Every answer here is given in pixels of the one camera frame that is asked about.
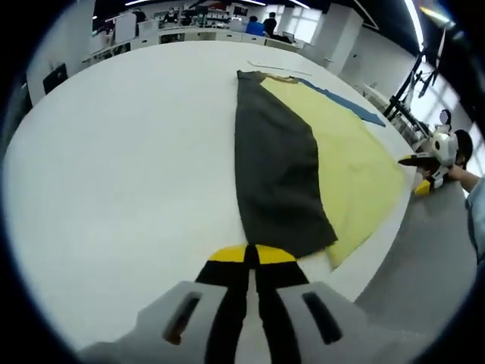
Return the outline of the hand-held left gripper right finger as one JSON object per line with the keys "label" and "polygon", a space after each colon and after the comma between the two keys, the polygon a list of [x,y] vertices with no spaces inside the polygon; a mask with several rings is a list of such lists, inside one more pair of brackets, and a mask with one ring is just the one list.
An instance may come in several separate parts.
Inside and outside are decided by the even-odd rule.
{"label": "hand-held left gripper right finger", "polygon": [[254,248],[259,311],[274,363],[389,363],[393,335],[352,302],[310,282],[296,259]]}

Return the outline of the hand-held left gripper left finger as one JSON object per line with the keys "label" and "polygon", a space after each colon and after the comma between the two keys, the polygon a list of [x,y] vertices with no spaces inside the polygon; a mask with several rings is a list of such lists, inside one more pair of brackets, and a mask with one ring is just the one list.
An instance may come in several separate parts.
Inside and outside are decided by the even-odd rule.
{"label": "hand-held left gripper left finger", "polygon": [[246,316],[246,246],[213,253],[194,281],[181,281],[141,309],[113,342],[81,349],[82,363],[232,363]]}

